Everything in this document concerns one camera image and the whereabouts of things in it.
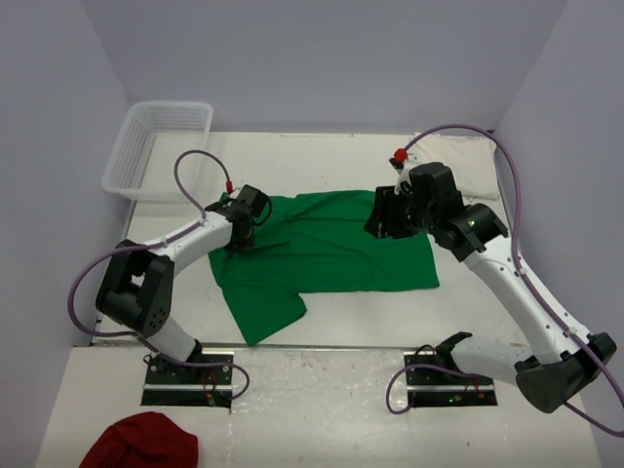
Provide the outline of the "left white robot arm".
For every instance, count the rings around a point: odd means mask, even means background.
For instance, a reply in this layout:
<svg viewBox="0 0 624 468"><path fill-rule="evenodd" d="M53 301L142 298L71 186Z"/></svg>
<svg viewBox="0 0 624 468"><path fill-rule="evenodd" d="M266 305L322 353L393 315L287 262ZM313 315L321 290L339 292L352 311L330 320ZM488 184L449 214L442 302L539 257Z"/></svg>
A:
<svg viewBox="0 0 624 468"><path fill-rule="evenodd" d="M202 346L172 317L176 275L200 257L225 249L255 248L255 230L273 213L270 197L245 185L232 196L199 208L193 221L148 244L120 243L110 256L96 309L126 327L168 362L178 381L190 383L203 369Z"/></svg>

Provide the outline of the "red t shirt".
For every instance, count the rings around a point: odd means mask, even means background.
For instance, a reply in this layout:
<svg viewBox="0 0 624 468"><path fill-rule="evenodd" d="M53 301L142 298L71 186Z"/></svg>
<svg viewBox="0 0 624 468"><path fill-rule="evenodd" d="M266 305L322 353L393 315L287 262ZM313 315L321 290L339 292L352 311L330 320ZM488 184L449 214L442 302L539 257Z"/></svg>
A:
<svg viewBox="0 0 624 468"><path fill-rule="evenodd" d="M121 419L99 436L80 467L198 467L198 438L161 412Z"/></svg>

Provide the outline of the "white plastic basket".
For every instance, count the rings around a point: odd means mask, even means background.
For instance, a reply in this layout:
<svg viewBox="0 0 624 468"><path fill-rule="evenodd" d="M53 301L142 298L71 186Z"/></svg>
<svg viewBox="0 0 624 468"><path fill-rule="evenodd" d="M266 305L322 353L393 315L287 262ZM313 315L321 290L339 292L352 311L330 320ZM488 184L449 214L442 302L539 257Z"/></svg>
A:
<svg viewBox="0 0 624 468"><path fill-rule="evenodd" d="M187 150L208 149L213 117L213 108L204 102L151 100L133 105L106 164L102 189L138 203L183 203L175 161Z"/></svg>

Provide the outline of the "green t shirt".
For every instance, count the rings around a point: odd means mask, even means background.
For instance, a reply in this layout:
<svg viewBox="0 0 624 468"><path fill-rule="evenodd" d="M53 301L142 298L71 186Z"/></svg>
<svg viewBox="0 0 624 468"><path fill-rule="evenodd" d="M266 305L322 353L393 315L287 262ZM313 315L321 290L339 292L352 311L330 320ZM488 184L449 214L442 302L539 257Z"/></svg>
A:
<svg viewBox="0 0 624 468"><path fill-rule="evenodd" d="M376 240L365 231L374 194L366 190L274 196L255 243L281 249L209 254L216 284L245 342L256 345L301 319L306 293L405 292L440 285L424 234Z"/></svg>

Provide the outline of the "folded white t shirt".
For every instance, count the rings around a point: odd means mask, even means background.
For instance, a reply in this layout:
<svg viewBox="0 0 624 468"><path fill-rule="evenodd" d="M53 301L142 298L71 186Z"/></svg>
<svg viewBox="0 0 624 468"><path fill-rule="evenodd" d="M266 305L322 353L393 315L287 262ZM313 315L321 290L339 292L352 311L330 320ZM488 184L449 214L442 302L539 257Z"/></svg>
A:
<svg viewBox="0 0 624 468"><path fill-rule="evenodd" d="M409 154L417 163L440 162L449 167L466 197L497 200L500 192L494 166L496 144L484 136L432 134L417 142Z"/></svg>

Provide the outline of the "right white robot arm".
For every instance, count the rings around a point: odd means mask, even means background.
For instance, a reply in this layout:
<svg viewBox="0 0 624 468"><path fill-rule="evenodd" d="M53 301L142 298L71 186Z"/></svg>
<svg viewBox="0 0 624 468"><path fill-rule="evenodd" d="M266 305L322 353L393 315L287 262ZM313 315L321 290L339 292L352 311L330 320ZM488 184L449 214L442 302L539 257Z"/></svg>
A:
<svg viewBox="0 0 624 468"><path fill-rule="evenodd" d="M528 342L514 347L458 332L436 348L437 376L455 383L481 375L516 385L545 413L566 405L600 375L614 341L589 332L520 264L503 221L487 205L465 204L448 166L391 164L399 178L376 188L366 232L376 239L431 235L488 286Z"/></svg>

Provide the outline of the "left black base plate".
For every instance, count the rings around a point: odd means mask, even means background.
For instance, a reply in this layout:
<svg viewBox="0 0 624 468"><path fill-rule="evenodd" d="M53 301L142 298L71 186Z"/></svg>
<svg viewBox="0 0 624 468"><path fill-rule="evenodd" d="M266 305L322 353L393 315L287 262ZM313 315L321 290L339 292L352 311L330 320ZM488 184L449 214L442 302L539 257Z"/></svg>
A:
<svg viewBox="0 0 624 468"><path fill-rule="evenodd" d="M221 363L219 367L189 368L172 364L160 356L143 357L146 373L140 404L144 407L187 407L231 409L231 352L203 352L200 363Z"/></svg>

